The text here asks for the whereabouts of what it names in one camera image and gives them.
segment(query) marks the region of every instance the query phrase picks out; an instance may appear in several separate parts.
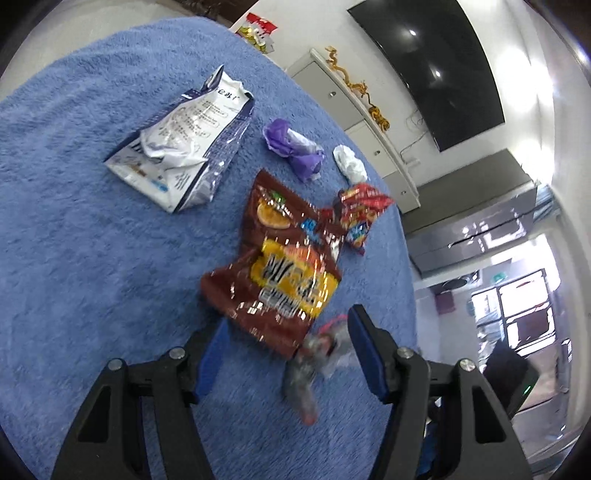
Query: yellow label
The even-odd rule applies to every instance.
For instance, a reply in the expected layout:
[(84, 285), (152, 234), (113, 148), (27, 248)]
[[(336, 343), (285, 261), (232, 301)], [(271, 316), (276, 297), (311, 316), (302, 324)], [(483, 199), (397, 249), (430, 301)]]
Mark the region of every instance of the yellow label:
[(259, 300), (288, 318), (300, 309), (316, 318), (339, 285), (324, 270), (318, 253), (312, 247), (285, 246), (269, 239), (261, 250), (251, 267), (251, 279), (262, 288)]

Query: orange slice illustration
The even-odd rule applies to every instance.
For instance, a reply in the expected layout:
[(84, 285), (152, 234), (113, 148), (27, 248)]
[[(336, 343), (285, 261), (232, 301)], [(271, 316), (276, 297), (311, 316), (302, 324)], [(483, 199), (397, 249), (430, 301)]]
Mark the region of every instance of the orange slice illustration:
[(291, 225), (289, 218), (284, 217), (264, 201), (259, 202), (259, 206), (256, 209), (256, 215), (261, 223), (269, 228), (283, 230), (289, 228)]

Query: snack bag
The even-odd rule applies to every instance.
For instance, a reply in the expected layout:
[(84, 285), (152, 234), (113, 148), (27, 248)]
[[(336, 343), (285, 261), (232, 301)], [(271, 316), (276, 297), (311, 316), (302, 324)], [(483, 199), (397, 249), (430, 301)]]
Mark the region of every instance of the snack bag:
[(292, 358), (339, 285), (327, 238), (339, 242), (343, 234), (261, 170), (243, 218), (241, 256), (206, 273), (201, 290), (257, 340)]
[(270, 35), (276, 29), (277, 27), (266, 18), (249, 13), (246, 16), (246, 21), (236, 33), (262, 53), (271, 53), (275, 49)]
[(347, 230), (345, 241), (363, 255), (365, 239), (377, 218), (394, 201), (367, 183), (341, 190), (335, 201), (335, 220)]
[(169, 213), (210, 202), (251, 121), (254, 98), (223, 65), (105, 161)]

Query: metal screw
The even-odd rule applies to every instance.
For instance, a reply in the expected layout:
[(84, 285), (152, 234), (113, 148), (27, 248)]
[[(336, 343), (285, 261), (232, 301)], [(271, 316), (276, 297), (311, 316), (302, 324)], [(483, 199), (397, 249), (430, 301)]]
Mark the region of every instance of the metal screw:
[(401, 356), (402, 358), (406, 358), (409, 359), (414, 355), (414, 352), (408, 348), (407, 346), (402, 346), (400, 347), (396, 353), (398, 354), (398, 356)]
[(476, 364), (469, 358), (462, 358), (460, 360), (460, 368), (466, 372), (471, 372), (476, 368)]
[(168, 352), (168, 356), (173, 360), (180, 360), (185, 356), (184, 348), (181, 346), (176, 346)]
[(123, 362), (118, 358), (114, 358), (113, 360), (109, 360), (109, 363), (107, 364), (107, 367), (112, 372), (116, 372), (117, 370), (120, 370), (122, 366), (123, 366)]

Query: blue fluffy rug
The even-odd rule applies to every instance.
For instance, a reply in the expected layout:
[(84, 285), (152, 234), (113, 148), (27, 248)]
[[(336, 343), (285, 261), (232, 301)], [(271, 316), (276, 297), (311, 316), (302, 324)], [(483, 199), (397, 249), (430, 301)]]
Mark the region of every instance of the blue fluffy rug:
[[(126, 135), (225, 64), (255, 96), (252, 123), (213, 202), (170, 215), (102, 161)], [(40, 480), (108, 359), (156, 358), (210, 315), (201, 275), (236, 257), (253, 178), (266, 168), (317, 206), (346, 186), (332, 158), (300, 183), (261, 129), (289, 120), (330, 154), (359, 151), (279, 68), (199, 18), (118, 33), (63, 58), (0, 103), (0, 423)], [(366, 163), (369, 181), (386, 190)], [(415, 346), (415, 307), (396, 208), (372, 228), (365, 257), (346, 249), (343, 281), (316, 326), (362, 303), (400, 345)], [(310, 428), (280, 396), (284, 361), (237, 329), (195, 418), (214, 473), (228, 479), (365, 479), (388, 408), (359, 369), (315, 385)], [(153, 419), (147, 437), (163, 478)]]

